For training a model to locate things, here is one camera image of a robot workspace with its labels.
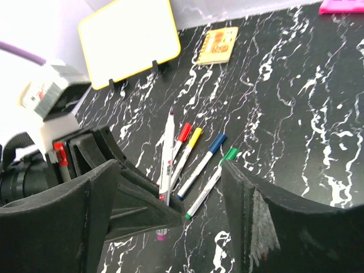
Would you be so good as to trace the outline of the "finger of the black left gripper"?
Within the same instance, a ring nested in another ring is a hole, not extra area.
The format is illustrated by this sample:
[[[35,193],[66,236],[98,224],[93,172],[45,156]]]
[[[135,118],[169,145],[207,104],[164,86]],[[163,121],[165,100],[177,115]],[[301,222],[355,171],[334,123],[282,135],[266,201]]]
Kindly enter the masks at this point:
[[[120,166],[126,157],[119,149],[108,126],[81,129],[68,135],[68,172],[71,179],[115,159]]]
[[[111,242],[158,228],[182,225],[184,205],[171,197],[165,205],[159,188],[138,169],[122,168],[105,241]]]

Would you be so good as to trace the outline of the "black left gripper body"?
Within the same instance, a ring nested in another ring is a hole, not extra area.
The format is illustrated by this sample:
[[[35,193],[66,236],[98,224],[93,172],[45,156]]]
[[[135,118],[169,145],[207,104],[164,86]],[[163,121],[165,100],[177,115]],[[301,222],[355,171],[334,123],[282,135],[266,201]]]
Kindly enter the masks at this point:
[[[20,133],[1,147],[1,204],[6,205],[70,181],[72,159],[67,143],[54,141],[50,151],[36,150],[16,160],[16,151],[34,144],[27,133]]]

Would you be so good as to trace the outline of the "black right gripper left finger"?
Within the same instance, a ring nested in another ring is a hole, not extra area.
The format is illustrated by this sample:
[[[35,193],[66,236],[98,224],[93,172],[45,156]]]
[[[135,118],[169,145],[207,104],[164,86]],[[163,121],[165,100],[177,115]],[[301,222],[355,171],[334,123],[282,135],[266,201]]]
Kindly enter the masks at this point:
[[[118,163],[1,207],[1,272],[97,272]]]

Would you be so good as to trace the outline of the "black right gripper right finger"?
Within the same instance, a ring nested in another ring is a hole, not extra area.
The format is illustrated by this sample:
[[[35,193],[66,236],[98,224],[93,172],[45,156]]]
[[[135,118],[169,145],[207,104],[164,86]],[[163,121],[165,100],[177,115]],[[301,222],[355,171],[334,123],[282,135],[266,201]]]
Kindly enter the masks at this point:
[[[222,165],[236,272],[362,272],[363,206],[298,196],[232,160]]]

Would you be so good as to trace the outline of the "white magenta marker pen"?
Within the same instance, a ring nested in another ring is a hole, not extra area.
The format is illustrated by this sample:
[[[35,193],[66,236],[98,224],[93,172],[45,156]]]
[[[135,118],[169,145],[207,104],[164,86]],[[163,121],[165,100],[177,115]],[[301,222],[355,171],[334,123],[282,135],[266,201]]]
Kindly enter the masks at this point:
[[[174,133],[175,133],[174,114],[173,110],[170,109],[164,131],[161,180],[159,187],[159,200],[162,201],[166,206],[169,205],[169,197],[170,197],[169,189],[172,177]]]

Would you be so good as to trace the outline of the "white green marker pen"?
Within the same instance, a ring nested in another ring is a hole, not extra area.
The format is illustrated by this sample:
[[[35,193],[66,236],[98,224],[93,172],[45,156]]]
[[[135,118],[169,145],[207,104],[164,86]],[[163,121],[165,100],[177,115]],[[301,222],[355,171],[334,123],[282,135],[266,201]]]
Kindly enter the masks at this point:
[[[195,202],[192,204],[192,206],[188,209],[185,217],[186,219],[190,220],[197,212],[199,207],[202,205],[204,200],[207,198],[210,191],[214,188],[214,186],[217,184],[218,180],[221,177],[222,167],[219,166],[216,170],[216,172],[212,175],[212,177],[209,179],[207,184],[204,186],[203,191],[200,193],[198,198],[195,200]]]

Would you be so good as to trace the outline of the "white blue marker pen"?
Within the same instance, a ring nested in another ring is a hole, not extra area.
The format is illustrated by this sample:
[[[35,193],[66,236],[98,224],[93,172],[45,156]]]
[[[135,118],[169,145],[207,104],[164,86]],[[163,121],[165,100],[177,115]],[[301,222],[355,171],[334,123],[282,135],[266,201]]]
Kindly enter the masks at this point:
[[[200,161],[200,163],[197,165],[195,170],[192,172],[190,177],[187,179],[187,181],[183,184],[183,186],[180,188],[180,190],[177,193],[177,197],[179,199],[182,199],[184,195],[187,193],[188,189],[191,187],[191,185],[194,183],[194,181],[197,179],[199,174],[202,172],[204,167],[207,165],[207,163],[210,161],[211,157],[214,155],[211,151],[208,151],[206,155],[203,157],[203,159]]]

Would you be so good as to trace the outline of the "white yellow marker pen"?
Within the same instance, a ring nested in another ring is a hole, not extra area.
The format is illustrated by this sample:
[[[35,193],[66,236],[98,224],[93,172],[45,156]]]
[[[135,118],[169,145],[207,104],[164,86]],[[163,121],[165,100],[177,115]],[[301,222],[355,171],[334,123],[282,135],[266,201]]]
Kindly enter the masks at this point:
[[[172,175],[172,179],[171,179],[171,185],[170,185],[170,191],[174,189],[175,187],[175,184],[180,176],[180,173],[182,171],[182,169],[184,168],[186,162],[187,162],[187,159],[190,155],[192,151],[192,147],[190,145],[187,145],[183,154],[182,154],[182,157],[181,159],[179,160],[177,166],[176,166],[176,169]]]

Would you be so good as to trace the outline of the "red pen cap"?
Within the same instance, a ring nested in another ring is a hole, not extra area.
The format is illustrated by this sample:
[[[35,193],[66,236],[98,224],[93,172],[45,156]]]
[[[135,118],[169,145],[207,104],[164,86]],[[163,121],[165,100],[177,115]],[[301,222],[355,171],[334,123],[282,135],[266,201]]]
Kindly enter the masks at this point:
[[[192,125],[189,122],[187,122],[184,125],[183,129],[181,130],[177,141],[184,143],[189,138],[191,131],[192,131]]]

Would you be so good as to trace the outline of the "magenta pen cap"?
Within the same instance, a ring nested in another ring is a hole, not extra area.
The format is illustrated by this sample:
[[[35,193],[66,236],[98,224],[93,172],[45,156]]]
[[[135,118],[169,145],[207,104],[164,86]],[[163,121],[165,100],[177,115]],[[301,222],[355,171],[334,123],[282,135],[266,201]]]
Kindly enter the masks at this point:
[[[156,236],[158,241],[163,241],[166,239],[168,229],[159,229],[156,231]]]

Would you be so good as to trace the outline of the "white red marker pen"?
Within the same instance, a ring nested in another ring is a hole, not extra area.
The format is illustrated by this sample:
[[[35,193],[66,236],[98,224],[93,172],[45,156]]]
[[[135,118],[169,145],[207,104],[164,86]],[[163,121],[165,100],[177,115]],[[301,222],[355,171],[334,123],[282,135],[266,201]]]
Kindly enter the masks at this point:
[[[174,145],[174,148],[173,148],[173,157],[172,157],[172,160],[175,160],[175,157],[177,156],[178,152],[179,152],[179,149],[181,148],[182,146],[182,142],[177,140],[175,145]]]

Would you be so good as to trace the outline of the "green pen cap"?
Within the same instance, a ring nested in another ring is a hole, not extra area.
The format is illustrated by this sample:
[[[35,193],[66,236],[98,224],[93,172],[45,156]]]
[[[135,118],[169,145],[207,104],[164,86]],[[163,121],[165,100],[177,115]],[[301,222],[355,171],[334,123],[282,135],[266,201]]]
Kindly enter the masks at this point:
[[[225,154],[225,156],[220,161],[220,166],[222,166],[223,162],[226,160],[234,160],[239,153],[239,149],[230,148],[230,150]]]

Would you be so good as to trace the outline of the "yellow pen cap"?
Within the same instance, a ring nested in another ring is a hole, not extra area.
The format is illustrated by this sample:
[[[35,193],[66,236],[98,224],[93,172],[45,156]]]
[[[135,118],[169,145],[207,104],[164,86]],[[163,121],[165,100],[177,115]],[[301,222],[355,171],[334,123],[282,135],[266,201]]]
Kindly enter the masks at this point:
[[[191,138],[190,138],[187,146],[190,147],[191,149],[194,148],[194,146],[195,146],[198,138],[200,137],[201,133],[202,133],[202,128],[197,127],[194,130],[194,132],[193,132],[193,134],[192,134],[192,136],[191,136]]]

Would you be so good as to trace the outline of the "blue pen cap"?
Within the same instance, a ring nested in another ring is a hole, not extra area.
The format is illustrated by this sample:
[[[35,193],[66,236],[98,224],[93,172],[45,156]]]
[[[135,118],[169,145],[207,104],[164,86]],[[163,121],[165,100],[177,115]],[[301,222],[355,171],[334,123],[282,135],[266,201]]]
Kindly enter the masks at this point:
[[[220,148],[220,146],[223,144],[226,138],[227,136],[225,134],[219,133],[209,146],[209,152],[214,154]]]

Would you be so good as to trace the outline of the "black whiteboard stand clip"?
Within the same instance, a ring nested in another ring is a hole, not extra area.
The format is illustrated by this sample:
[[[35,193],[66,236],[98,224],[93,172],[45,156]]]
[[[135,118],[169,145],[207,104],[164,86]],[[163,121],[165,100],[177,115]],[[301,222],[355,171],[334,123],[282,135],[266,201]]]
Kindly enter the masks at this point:
[[[116,89],[117,84],[114,82],[114,80],[111,78],[109,79],[109,86],[111,89]]]

